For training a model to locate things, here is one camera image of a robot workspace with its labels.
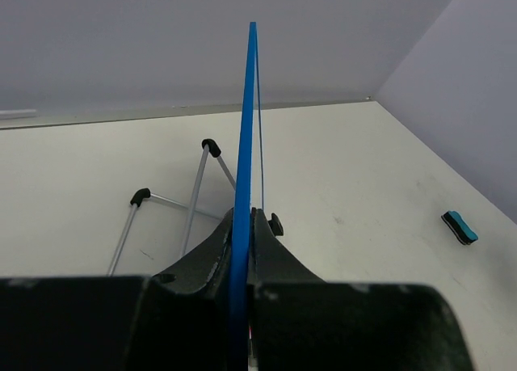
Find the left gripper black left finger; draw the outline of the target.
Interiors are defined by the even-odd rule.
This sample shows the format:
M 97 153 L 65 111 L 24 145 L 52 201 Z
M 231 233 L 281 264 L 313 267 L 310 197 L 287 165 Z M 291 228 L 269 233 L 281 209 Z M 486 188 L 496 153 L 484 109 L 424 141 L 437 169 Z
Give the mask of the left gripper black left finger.
M 232 228 L 154 276 L 2 279 L 2 369 L 225 369 Z

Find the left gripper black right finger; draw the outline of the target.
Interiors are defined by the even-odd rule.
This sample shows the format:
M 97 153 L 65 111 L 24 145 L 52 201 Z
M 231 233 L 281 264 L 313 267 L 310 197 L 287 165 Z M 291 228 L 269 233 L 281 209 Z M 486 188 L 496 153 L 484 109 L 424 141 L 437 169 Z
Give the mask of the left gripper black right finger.
M 328 282 L 252 212 L 248 308 L 261 370 L 470 370 L 451 306 L 421 284 Z

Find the blue framed small whiteboard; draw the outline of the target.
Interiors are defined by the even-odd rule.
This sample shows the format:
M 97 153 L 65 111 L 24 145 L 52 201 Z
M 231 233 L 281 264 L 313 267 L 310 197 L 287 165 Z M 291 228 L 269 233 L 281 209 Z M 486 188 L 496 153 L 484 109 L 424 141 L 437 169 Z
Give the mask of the blue framed small whiteboard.
M 249 26 L 229 268 L 228 369 L 248 369 L 247 273 L 254 122 L 262 120 L 257 23 Z

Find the blue whiteboard eraser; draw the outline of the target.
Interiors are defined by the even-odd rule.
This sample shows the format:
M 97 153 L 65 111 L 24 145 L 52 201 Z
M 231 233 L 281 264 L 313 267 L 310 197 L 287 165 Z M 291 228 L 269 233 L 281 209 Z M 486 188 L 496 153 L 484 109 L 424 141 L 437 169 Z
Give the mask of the blue whiteboard eraser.
M 478 240 L 478 235 L 468 226 L 457 211 L 447 211 L 441 216 L 442 221 L 454 233 L 460 244 L 469 246 Z

